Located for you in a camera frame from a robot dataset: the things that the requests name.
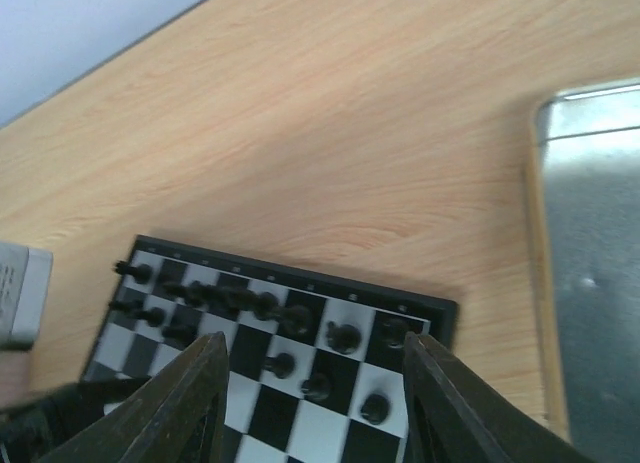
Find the black bishop piece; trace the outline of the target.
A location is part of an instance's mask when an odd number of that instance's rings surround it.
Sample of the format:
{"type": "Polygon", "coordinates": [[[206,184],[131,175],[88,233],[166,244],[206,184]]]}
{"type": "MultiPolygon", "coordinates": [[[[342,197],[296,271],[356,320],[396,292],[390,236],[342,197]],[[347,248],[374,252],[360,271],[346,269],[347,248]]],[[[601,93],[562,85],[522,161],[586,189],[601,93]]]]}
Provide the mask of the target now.
{"type": "Polygon", "coordinates": [[[240,311],[249,311],[260,321],[275,318],[275,308],[279,300],[270,292],[255,293],[251,290],[238,290],[231,297],[235,307],[240,311]]]}

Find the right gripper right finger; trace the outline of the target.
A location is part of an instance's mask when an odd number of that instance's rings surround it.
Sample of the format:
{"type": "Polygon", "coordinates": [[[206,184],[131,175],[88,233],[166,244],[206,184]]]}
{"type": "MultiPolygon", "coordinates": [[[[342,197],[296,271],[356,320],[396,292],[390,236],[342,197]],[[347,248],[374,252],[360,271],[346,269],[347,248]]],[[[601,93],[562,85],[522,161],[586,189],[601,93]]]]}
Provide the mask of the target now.
{"type": "Polygon", "coordinates": [[[406,335],[403,378],[414,462],[589,460],[429,335],[406,335]]]}

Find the black pawn piece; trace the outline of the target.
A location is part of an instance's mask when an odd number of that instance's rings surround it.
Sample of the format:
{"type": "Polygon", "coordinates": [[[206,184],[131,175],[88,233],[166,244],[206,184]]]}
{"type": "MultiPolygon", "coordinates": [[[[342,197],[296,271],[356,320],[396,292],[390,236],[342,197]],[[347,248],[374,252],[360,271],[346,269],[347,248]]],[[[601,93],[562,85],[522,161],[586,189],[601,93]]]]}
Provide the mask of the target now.
{"type": "Polygon", "coordinates": [[[114,322],[127,329],[133,329],[137,321],[144,321],[150,327],[159,327],[165,321],[166,311],[162,308],[144,308],[144,301],[113,300],[108,305],[109,310],[115,313],[114,322]]]}

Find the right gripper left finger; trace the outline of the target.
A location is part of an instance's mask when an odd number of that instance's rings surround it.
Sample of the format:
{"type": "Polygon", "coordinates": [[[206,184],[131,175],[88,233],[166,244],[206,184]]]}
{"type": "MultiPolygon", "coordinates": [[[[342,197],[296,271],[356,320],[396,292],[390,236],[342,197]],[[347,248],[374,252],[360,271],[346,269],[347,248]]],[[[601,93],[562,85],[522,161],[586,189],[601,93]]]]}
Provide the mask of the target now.
{"type": "Polygon", "coordinates": [[[45,462],[218,462],[229,379],[225,336],[197,338],[152,377],[48,395],[72,435],[45,462]]]}

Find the black rook piece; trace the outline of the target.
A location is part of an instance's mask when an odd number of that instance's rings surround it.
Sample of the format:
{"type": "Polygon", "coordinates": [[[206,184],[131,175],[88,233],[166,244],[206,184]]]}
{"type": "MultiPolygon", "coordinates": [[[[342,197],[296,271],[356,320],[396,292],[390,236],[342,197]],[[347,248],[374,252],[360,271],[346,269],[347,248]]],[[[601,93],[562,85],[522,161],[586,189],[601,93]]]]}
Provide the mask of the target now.
{"type": "Polygon", "coordinates": [[[131,264],[124,260],[117,261],[113,271],[121,276],[130,276],[136,284],[145,285],[153,276],[153,268],[145,263],[131,264]]]}

